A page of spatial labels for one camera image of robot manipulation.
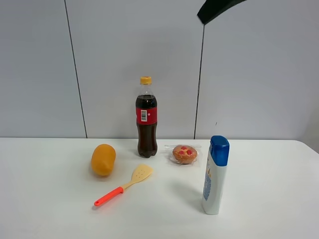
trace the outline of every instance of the white plastic bottle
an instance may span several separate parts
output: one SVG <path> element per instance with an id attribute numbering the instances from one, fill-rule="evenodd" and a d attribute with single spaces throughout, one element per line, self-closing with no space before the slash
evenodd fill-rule
<path id="1" fill-rule="evenodd" d="M 229 154 L 229 142 L 215 135 L 210 140 L 202 205 L 207 214 L 219 213 Z"/>

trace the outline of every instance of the red handle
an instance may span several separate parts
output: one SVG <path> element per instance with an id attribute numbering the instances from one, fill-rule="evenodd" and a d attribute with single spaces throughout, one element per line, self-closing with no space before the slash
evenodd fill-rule
<path id="1" fill-rule="evenodd" d="M 107 195 L 103 196 L 102 198 L 100 198 L 99 200 L 97 200 L 94 203 L 94 206 L 98 207 L 104 203 L 106 203 L 108 200 L 114 198 L 116 195 L 119 195 L 120 193 L 123 193 L 124 189 L 122 187 L 118 187 L 116 189 L 114 189 L 112 192 L 109 192 Z"/>

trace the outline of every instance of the spatula head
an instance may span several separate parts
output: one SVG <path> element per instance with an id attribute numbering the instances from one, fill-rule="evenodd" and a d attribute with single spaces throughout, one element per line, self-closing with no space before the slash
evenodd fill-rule
<path id="1" fill-rule="evenodd" d="M 153 173 L 153 169 L 145 164 L 140 164 L 132 174 L 132 181 L 139 183 L 149 177 Z"/>

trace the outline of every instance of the plastic wrapper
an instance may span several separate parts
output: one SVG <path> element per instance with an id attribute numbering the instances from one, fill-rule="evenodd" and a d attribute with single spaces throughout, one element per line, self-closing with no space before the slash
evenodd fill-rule
<path id="1" fill-rule="evenodd" d="M 199 165 L 202 158 L 200 145 L 165 145 L 167 158 L 179 165 Z"/>

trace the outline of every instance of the cola bottle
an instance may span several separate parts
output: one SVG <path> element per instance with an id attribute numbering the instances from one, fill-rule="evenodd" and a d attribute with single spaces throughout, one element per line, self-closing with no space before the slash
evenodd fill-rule
<path id="1" fill-rule="evenodd" d="M 141 77 L 141 89 L 136 99 L 136 124 L 139 131 L 138 152 L 149 158 L 158 151 L 156 143 L 156 126 L 158 124 L 158 103 L 151 91 L 152 78 Z"/>

